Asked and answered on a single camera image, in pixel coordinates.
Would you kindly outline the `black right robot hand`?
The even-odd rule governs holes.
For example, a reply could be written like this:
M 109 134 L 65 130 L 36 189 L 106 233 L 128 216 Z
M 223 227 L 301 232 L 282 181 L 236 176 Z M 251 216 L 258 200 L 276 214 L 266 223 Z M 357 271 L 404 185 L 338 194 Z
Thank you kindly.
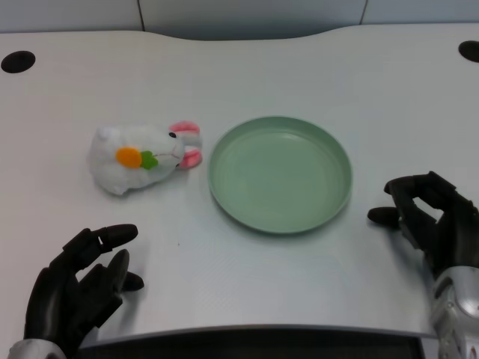
M 393 207 L 370 209 L 375 224 L 399 230 L 424 253 L 435 278 L 457 266 L 478 267 L 478 208 L 434 172 L 386 183 Z

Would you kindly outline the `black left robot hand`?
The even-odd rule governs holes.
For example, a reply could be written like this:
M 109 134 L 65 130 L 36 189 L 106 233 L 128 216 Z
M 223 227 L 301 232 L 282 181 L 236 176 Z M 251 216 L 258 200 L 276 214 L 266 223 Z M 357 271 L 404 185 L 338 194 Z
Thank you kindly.
M 24 339 L 54 343 L 67 358 L 74 356 L 93 328 L 100 328 L 122 303 L 122 294 L 144 287 L 129 268 L 129 252 L 121 249 L 107 266 L 96 259 L 122 248 L 138 235 L 133 224 L 99 230 L 85 228 L 42 269 L 25 315 Z

